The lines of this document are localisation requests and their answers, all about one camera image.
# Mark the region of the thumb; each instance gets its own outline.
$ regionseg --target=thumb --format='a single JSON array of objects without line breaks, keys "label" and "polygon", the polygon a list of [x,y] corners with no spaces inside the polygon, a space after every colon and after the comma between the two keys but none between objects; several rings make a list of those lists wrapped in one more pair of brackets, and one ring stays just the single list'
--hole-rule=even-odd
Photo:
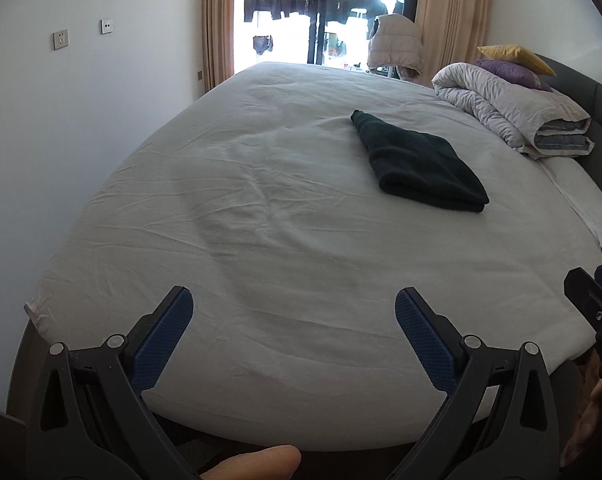
[{"label": "thumb", "polygon": [[203,480],[289,480],[301,463],[294,446],[271,447],[221,462],[203,473]]}]

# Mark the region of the electrical outlet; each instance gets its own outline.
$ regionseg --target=electrical outlet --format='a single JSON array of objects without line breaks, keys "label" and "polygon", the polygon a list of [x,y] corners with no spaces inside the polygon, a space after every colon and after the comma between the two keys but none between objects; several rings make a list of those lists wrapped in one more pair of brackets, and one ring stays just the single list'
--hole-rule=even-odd
[{"label": "electrical outlet", "polygon": [[109,34],[112,32],[112,20],[101,20],[101,34]]},{"label": "electrical outlet", "polygon": [[67,34],[67,29],[59,30],[53,34],[54,37],[54,50],[59,50],[70,44],[70,39]]}]

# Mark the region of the folded sweater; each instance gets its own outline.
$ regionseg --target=folded sweater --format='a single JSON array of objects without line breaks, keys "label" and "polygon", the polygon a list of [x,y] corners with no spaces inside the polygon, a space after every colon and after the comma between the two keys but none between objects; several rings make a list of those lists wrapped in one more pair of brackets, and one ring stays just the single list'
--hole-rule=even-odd
[{"label": "folded sweater", "polygon": [[461,211],[481,212],[490,202],[481,181],[445,139],[403,130],[359,110],[351,119],[386,193]]}]

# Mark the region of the headboard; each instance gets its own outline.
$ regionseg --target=headboard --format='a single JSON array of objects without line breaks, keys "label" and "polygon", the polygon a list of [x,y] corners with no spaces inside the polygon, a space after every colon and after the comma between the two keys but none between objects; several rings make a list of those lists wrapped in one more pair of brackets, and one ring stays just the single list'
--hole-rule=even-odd
[{"label": "headboard", "polygon": [[592,116],[588,137],[596,146],[588,156],[577,160],[602,191],[602,85],[564,64],[543,57],[557,73],[556,77],[542,76],[550,86],[581,105]]}]

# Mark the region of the human hand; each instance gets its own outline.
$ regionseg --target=human hand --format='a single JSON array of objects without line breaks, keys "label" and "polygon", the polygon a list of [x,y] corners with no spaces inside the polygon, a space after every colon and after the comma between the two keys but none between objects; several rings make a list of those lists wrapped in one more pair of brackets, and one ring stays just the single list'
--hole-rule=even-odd
[{"label": "human hand", "polygon": [[233,456],[203,473],[203,480],[290,480],[301,463],[294,446],[271,447]]},{"label": "human hand", "polygon": [[598,382],[590,395],[590,404],[586,408],[581,420],[577,423],[572,438],[565,445],[561,455],[561,467],[569,466],[583,452],[590,437],[598,426],[601,413],[602,380]]}]

